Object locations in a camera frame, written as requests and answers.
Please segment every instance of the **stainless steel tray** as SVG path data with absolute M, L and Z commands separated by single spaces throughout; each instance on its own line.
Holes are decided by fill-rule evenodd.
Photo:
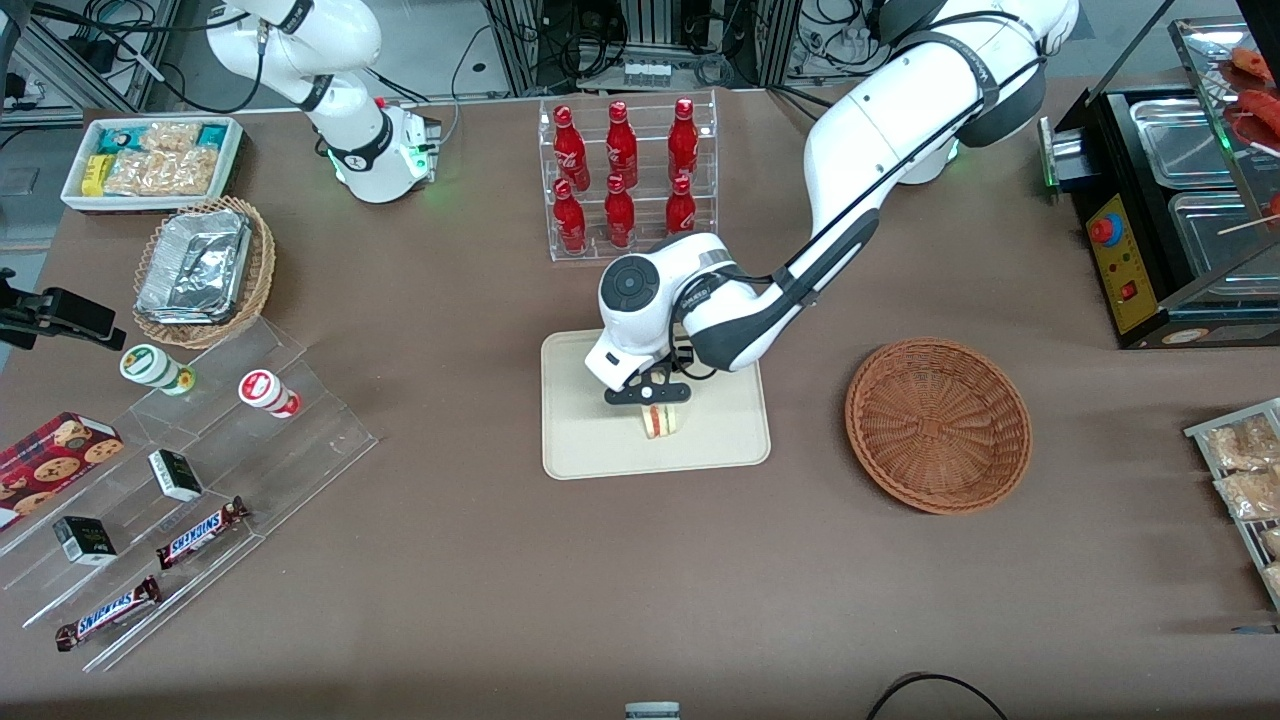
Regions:
M 1170 190 L 1230 188 L 1231 173 L 1196 99 L 1146 100 L 1129 109 L 1156 182 Z
M 1183 250 L 1197 275 L 1239 261 L 1262 240 L 1252 229 L 1220 236 L 1219 231 L 1249 222 L 1239 192 L 1183 192 L 1169 201 Z M 1280 261 L 1263 255 L 1213 286 L 1215 295 L 1254 296 L 1280 293 Z

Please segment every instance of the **red bottle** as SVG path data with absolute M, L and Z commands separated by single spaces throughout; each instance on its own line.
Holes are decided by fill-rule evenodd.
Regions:
M 557 178 L 554 190 L 556 205 L 552 206 L 552 214 L 556 215 L 556 229 L 564 243 L 564 252 L 581 255 L 586 252 L 586 217 L 582 206 L 573 197 L 573 187 L 567 179 Z
M 689 176 L 680 174 L 671 183 L 671 197 L 667 199 L 667 234 L 694 229 L 694 215 L 698 205 L 689 195 Z
M 636 227 L 636 206 L 627 195 L 622 176 L 609 176 L 609 196 L 604 199 L 604 215 L 609 220 L 609 242 L 618 250 L 631 247 L 631 231 Z
M 573 113 L 567 105 L 556 108 L 556 164 L 561 176 L 573 183 L 573 188 L 585 192 L 591 187 L 591 173 L 586 169 L 586 143 L 582 133 L 573 127 Z
M 640 156 L 636 150 L 636 131 L 627 122 L 627 104 L 618 100 L 609 104 L 609 135 L 604 138 L 609 152 L 609 172 L 622 176 L 626 186 L 640 182 Z
M 676 100 L 676 122 L 667 136 L 667 172 L 672 182 L 680 173 L 694 177 L 698 172 L 698 126 L 694 124 L 694 101 L 687 97 Z

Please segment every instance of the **brown table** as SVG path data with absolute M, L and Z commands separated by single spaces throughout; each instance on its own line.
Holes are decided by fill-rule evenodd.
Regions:
M 1078 90 L 1057 86 L 1056 111 Z M 808 124 L 763 92 L 719 101 L 723 237 L 769 272 L 806 237 Z M 1115 350 L 1073 214 L 1037 188 L 1034 132 L 890 199 L 762 363 L 767 462 L 561 483 L 539 346 L 599 327 L 599 269 L 547 258 L 535 111 L 467 106 L 440 181 L 387 206 L 334 182 L 301 114 L 242 118 L 238 195 L 279 243 L 268 316 L 385 439 L 110 673 L 0 610 L 0 715 L 608 719 L 672 698 L 689 720 L 847 719 L 936 670 L 1012 717 L 1276 716 L 1280 638 L 1226 633 L 1267 601 L 1180 430 L 1280 393 L 1277 355 Z M 69 211 L 42 283 L 140 338 L 154 224 Z M 988 512 L 904 507 L 845 439 L 859 361 L 923 334 L 989 355 L 1030 409 L 1030 471 Z M 64 409 L 114 418 L 141 395 L 115 363 L 67 340 L 15 352 L 0 439 Z M 890 710 L 987 716 L 946 687 Z

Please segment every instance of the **wicker basket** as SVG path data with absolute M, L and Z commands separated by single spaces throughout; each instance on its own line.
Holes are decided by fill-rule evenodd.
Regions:
M 148 338 L 168 345 L 178 345 L 189 350 L 204 350 L 215 342 L 234 333 L 242 325 L 256 318 L 262 306 L 266 305 L 266 296 L 271 292 L 271 273 L 275 270 L 275 240 L 271 237 L 271 228 L 262 222 L 262 215 L 252 205 L 236 197 L 219 197 L 209 202 L 201 202 L 179 210 L 178 213 L 214 213 L 218 210 L 236 210 L 248 215 L 253 223 L 253 236 L 250 240 L 250 256 L 244 263 L 244 279 L 241 284 L 241 300 L 230 320 L 220 325 L 163 325 L 143 319 L 134 310 L 133 319 L 142 328 Z M 151 254 L 155 252 L 156 240 L 164 223 L 151 233 L 151 242 L 142 251 L 142 261 L 133 274 L 133 291 L 141 292 L 142 281 L 151 266 Z
M 849 386 L 845 428 L 872 479 L 940 515 L 996 505 L 1032 457 L 1030 418 L 1012 382 L 982 355 L 945 340 L 873 352 Z

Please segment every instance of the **clear acrylic shelf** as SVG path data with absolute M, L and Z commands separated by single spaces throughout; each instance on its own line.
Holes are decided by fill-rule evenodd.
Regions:
M 86 671 L 119 662 L 378 442 L 311 372 L 302 347 L 264 319 L 191 366 L 196 388 L 179 397 L 152 391 L 134 404 L 115 421 L 127 452 L 78 492 L 42 506 L 0 556 L 4 602 L 27 616 L 24 628 L 47 635 L 50 652 L 59 626 L 156 577 L 164 597 L 157 607 L 99 630 L 68 653 Z M 297 415 L 282 420 L 239 401 L 236 386 L 255 368 L 273 370 L 302 397 Z M 160 492 L 147 464 L 160 447 L 187 456 L 205 487 L 200 500 L 183 503 Z M 236 496 L 251 515 L 161 571 L 156 548 Z M 68 562 L 50 527 L 63 515 L 101 520 L 118 557 L 100 568 Z
M 604 217 L 604 199 L 608 196 L 605 181 L 609 161 L 604 138 L 609 132 L 608 100 L 596 96 L 573 96 L 544 100 L 539 105 L 538 150 L 541 159 L 543 204 L 547 208 L 547 237 L 552 260 L 612 260 L 627 252 L 644 252 L 667 237 L 667 199 L 671 196 L 671 178 L 667 174 L 667 135 L 675 120 L 676 100 L 694 101 L 694 124 L 698 126 L 698 170 L 691 187 L 698 214 L 694 228 L 716 232 L 718 227 L 717 197 L 718 147 L 716 95 L 713 92 L 669 92 L 627 95 L 627 117 L 636 132 L 640 155 L 640 183 L 630 190 L 636 208 L 635 242 L 630 249 L 614 247 L 608 238 Z M 568 105 L 573 110 L 573 124 L 586 143 L 586 165 L 591 173 L 591 186 L 576 195 L 586 214 L 586 252 L 570 255 L 561 243 L 552 206 L 556 196 L 552 184 L 559 177 L 556 164 L 556 123 L 552 110 Z

